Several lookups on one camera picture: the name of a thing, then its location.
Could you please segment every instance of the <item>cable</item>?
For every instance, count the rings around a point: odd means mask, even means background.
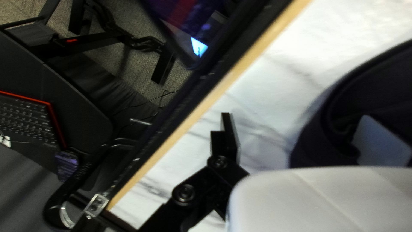
[[[123,109],[119,110],[118,112],[114,113],[112,116],[116,116],[118,113],[122,112],[122,111],[125,110],[125,109],[132,108],[132,107],[142,106],[142,105],[144,105],[144,104],[146,104],[146,103],[149,103],[149,102],[151,102],[151,101],[153,101],[153,100],[156,100],[156,99],[158,99],[158,98],[160,98],[160,97],[164,97],[164,96],[166,96],[166,95],[169,95],[169,94],[174,93],[174,92],[177,92],[177,91],[178,91],[178,90],[173,91],[173,92],[168,92],[168,93],[166,93],[166,94],[163,94],[163,95],[161,95],[161,96],[158,96],[158,97],[155,97],[155,98],[153,98],[153,99],[151,99],[151,100],[148,100],[147,102],[142,103],[142,104],[140,104],[140,105],[135,105],[135,106],[130,106],[130,107],[123,108]]]

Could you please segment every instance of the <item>screw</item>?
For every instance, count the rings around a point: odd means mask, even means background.
[[[91,206],[90,206],[90,210],[91,211],[96,211],[97,210],[97,204],[92,204]]]
[[[184,184],[177,189],[175,196],[180,202],[191,201],[194,198],[194,187],[189,184]]]
[[[226,158],[224,156],[219,156],[216,160],[213,162],[213,166],[215,168],[225,168],[226,167]]]

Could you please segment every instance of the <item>black bracket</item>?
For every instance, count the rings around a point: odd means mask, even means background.
[[[139,232],[186,232],[212,210],[225,219],[235,184],[248,175],[238,163],[236,130],[229,113],[222,113],[221,131],[211,131],[207,166],[173,189],[172,198],[142,225]]]

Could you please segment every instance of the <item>white tabletop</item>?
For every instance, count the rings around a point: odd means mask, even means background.
[[[139,228],[172,189],[206,165],[220,113],[233,114],[241,166],[287,168],[303,125],[345,73],[412,38],[410,0],[314,0],[111,209]],[[191,232],[224,231],[212,213]]]

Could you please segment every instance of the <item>black panel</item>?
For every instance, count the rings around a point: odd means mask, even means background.
[[[69,147],[92,153],[110,139],[110,121],[86,97],[46,65],[43,78],[43,100],[53,104]]]
[[[0,32],[0,90],[50,102],[69,147],[92,153],[112,134],[111,121],[64,78]],[[19,144],[12,149],[55,171],[53,152]]]

